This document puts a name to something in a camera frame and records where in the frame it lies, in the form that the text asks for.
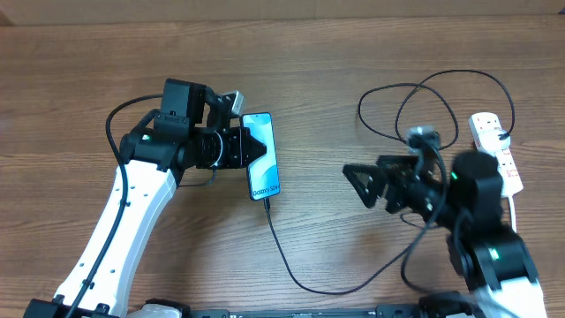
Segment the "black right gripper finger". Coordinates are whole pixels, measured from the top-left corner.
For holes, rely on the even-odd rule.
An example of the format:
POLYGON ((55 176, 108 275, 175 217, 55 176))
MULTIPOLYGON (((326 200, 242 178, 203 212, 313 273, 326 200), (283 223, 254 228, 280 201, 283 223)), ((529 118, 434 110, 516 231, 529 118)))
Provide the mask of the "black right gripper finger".
POLYGON ((367 208, 372 208, 376 204, 385 193, 388 184, 387 173, 376 165, 345 164, 343 175, 367 208))
POLYGON ((418 172, 424 162, 418 155, 381 155, 376 165, 383 169, 418 172))

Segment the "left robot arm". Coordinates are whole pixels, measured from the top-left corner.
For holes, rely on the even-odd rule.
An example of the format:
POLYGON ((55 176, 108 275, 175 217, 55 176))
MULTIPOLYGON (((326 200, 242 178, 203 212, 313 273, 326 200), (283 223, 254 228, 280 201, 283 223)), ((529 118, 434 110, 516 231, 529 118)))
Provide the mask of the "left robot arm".
POLYGON ((32 299, 27 317, 124 317, 133 278, 161 212, 191 167, 247 170, 250 197, 279 192, 275 136, 267 113, 243 114, 244 97, 167 79, 161 105, 120 142, 112 193, 71 274, 49 301, 32 299))

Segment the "Samsung Galaxy smartphone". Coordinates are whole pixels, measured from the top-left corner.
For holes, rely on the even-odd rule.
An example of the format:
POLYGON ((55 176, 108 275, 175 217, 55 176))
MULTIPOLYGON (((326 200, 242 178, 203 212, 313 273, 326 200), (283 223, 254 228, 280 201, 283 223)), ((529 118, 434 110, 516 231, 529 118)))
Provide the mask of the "Samsung Galaxy smartphone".
POLYGON ((255 158, 250 155, 247 177, 250 198, 260 201, 281 192, 277 158, 275 152, 275 134, 270 113, 246 114, 241 118, 243 127, 250 130, 250 135, 259 142, 262 155, 255 158))

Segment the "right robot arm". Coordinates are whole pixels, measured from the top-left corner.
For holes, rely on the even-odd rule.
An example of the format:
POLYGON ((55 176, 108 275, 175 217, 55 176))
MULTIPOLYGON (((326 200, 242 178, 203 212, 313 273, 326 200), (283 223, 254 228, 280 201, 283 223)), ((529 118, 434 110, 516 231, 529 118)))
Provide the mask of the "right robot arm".
POLYGON ((457 155, 447 171, 436 150, 383 155, 374 165, 346 164, 343 175, 368 208, 379 198, 390 214, 405 208, 449 231, 454 270, 469 290, 432 291, 411 309, 417 317, 544 317, 539 273, 522 238, 502 220, 498 161, 485 153, 457 155))

